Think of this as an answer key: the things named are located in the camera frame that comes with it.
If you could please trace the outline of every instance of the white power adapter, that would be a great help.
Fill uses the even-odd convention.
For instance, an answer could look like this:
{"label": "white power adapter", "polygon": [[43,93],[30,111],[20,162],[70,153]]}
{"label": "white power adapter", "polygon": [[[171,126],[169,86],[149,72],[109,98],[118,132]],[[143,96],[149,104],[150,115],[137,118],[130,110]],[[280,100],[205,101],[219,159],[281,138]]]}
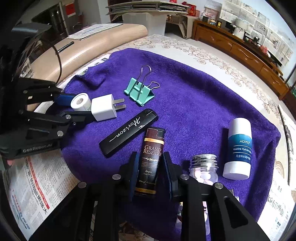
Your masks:
{"label": "white power adapter", "polygon": [[104,95],[91,100],[91,113],[97,121],[108,120],[117,116],[116,111],[124,109],[124,99],[114,100],[113,95]]}

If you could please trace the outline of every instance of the white tape roll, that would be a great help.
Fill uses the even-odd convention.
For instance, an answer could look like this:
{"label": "white tape roll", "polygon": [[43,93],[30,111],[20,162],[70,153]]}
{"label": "white tape roll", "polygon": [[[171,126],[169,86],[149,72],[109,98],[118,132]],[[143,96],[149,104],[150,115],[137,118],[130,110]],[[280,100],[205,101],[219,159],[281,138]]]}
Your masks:
{"label": "white tape roll", "polygon": [[86,93],[81,93],[73,98],[71,107],[75,111],[91,111],[91,100]]}

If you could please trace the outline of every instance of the metal jar lid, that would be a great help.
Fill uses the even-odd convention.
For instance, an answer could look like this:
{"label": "metal jar lid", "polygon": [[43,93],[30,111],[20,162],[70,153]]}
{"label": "metal jar lid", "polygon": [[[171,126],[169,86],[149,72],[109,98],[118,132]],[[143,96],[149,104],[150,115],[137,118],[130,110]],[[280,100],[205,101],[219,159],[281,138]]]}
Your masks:
{"label": "metal jar lid", "polygon": [[190,168],[195,167],[218,167],[217,156],[214,154],[201,154],[193,156],[190,162]]}

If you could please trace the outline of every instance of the glass jar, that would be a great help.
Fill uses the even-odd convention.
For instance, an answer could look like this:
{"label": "glass jar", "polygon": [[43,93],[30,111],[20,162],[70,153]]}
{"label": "glass jar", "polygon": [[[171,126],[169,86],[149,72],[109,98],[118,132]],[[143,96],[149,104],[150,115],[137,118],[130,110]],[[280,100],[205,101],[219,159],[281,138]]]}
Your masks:
{"label": "glass jar", "polygon": [[195,155],[190,162],[189,175],[199,183],[213,185],[213,183],[218,181],[218,175],[216,173],[218,168],[216,155]]}

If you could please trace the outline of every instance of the green binder clip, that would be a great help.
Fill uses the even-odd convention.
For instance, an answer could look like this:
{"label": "green binder clip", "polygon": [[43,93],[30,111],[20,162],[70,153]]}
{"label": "green binder clip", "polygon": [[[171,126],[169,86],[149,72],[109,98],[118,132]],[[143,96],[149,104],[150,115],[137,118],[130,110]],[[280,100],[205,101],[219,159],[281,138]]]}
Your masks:
{"label": "green binder clip", "polygon": [[[143,78],[143,82],[141,83],[139,82],[139,78],[141,77],[143,73],[143,67],[145,66],[149,68],[149,72],[145,74]],[[147,75],[150,73],[151,73],[151,67],[149,65],[142,66],[139,77],[137,79],[131,78],[130,83],[128,84],[128,87],[126,88],[126,90],[124,90],[124,93],[126,93],[129,97],[131,97],[134,101],[136,101],[140,106],[144,106],[144,104],[147,101],[151,100],[155,96],[155,94],[153,94],[152,92],[153,89],[160,87],[160,84],[155,81],[152,81],[148,86],[144,85],[144,81]],[[157,86],[150,89],[149,87],[151,86],[152,83],[157,84]]]}

